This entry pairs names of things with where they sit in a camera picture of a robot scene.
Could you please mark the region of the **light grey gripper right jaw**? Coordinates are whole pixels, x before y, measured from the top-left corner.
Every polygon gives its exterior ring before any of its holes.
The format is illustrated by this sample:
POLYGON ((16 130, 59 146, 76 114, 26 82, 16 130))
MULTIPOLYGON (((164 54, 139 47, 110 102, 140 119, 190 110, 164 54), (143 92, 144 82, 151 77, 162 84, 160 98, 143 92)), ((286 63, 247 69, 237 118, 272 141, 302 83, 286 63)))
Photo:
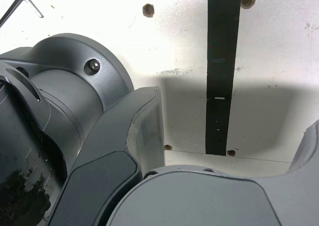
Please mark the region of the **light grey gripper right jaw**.
POLYGON ((193 169, 142 181, 119 202, 109 226, 316 226, 319 125, 305 132, 289 170, 235 177, 193 169))

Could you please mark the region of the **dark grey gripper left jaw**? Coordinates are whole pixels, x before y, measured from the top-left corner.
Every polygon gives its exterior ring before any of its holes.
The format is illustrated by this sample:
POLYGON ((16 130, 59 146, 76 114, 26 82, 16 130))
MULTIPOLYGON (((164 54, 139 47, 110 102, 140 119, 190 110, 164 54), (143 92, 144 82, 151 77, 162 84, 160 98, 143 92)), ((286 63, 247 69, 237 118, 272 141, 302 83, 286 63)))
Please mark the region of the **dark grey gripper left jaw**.
POLYGON ((144 174, 165 165, 161 94, 139 88, 112 105, 86 138, 50 226, 104 226, 144 174))

